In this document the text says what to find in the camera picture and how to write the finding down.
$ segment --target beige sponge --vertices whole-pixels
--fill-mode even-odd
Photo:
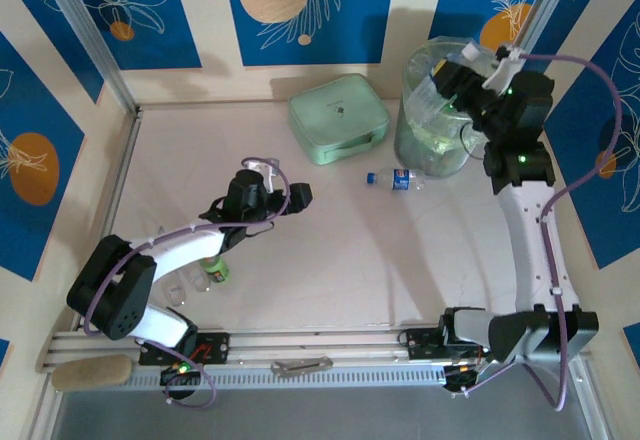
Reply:
[[[51,384],[59,392],[121,385],[131,377],[132,368],[131,359],[126,355],[74,360],[56,367],[51,375]]]

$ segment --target green led light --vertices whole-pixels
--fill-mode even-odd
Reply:
[[[178,368],[178,373],[180,374],[187,373],[189,370],[191,370],[191,367],[189,366],[189,364],[186,362],[182,362],[182,364]]]

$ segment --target plastic water bottle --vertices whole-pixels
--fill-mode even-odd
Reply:
[[[423,190],[427,177],[420,170],[383,168],[378,173],[368,173],[367,183],[391,190]]]

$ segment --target white table surface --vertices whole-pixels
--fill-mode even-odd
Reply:
[[[398,103],[387,106],[395,118]],[[398,165],[394,132],[368,153],[315,166],[286,104],[146,111],[114,233],[134,239],[188,224],[226,194],[243,157],[276,157],[291,182],[311,184],[313,202],[225,254],[226,283],[206,293],[185,285],[179,311],[201,328],[432,323],[461,305],[513,311],[509,234],[481,162],[425,191],[372,188],[367,172]],[[152,300],[166,304],[157,286]]]

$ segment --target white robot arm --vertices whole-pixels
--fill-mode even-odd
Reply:
[[[465,56],[473,53],[472,45],[463,51]],[[488,79],[448,59],[432,75],[438,92],[469,114],[473,128],[489,140],[483,163],[507,220],[517,282],[515,313],[496,316],[480,309],[448,309],[445,316],[449,318],[441,324],[448,325],[447,341],[482,345],[499,362],[517,358],[557,362],[561,350],[558,299],[566,319],[569,357],[596,334],[598,320],[595,313],[579,307],[564,264],[554,209],[543,212],[555,194],[555,176],[551,157],[538,137],[552,106],[554,82],[541,73],[521,71],[520,55],[518,49],[501,47],[499,67]],[[545,223],[548,242],[541,223]],[[550,252],[557,286],[551,281]]]
[[[265,162],[279,171],[272,159]],[[112,340],[130,335],[178,350],[185,350],[185,342],[193,345],[187,337],[195,338],[195,325],[177,312],[148,304],[153,283],[191,262],[228,251],[248,237],[248,227],[299,213],[312,200],[308,184],[289,185],[284,177],[286,194],[273,191],[271,175],[267,189],[264,177],[252,170],[260,169],[259,162],[246,163],[249,168],[236,174],[226,197],[215,200],[199,223],[133,245],[116,235],[103,238],[69,290],[67,304]],[[110,278],[113,274],[119,280]]]

